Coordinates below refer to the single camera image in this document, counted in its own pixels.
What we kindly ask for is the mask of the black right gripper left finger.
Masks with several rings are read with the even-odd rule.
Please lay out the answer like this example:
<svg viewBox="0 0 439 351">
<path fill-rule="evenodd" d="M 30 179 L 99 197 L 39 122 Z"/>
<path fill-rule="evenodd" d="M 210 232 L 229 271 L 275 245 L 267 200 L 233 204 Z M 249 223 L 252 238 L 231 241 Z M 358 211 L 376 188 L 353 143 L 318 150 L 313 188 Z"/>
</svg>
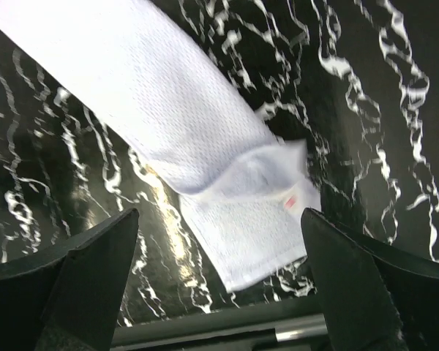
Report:
<svg viewBox="0 0 439 351">
<path fill-rule="evenodd" d="M 0 264 L 0 350 L 109 350 L 138 220 L 129 208 Z"/>
</svg>

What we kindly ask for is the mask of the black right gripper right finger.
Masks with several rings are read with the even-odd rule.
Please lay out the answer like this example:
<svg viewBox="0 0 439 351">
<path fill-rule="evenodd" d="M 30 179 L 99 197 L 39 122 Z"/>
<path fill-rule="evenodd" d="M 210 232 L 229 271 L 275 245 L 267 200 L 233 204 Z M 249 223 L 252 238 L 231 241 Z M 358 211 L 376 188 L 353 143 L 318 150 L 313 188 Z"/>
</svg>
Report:
<svg viewBox="0 0 439 351">
<path fill-rule="evenodd" d="M 301 230 L 334 350 L 439 350 L 439 263 L 311 208 Z"/>
</svg>

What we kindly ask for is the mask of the white terry towel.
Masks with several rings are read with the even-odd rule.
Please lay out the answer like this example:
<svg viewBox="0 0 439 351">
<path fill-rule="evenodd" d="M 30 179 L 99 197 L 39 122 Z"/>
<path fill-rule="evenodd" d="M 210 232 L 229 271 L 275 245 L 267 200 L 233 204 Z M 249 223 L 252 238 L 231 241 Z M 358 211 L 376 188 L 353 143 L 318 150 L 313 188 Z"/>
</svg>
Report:
<svg viewBox="0 0 439 351">
<path fill-rule="evenodd" d="M 179 195 L 228 292 L 305 255 L 305 142 L 273 135 L 150 1 L 0 1 L 0 30 Z"/>
</svg>

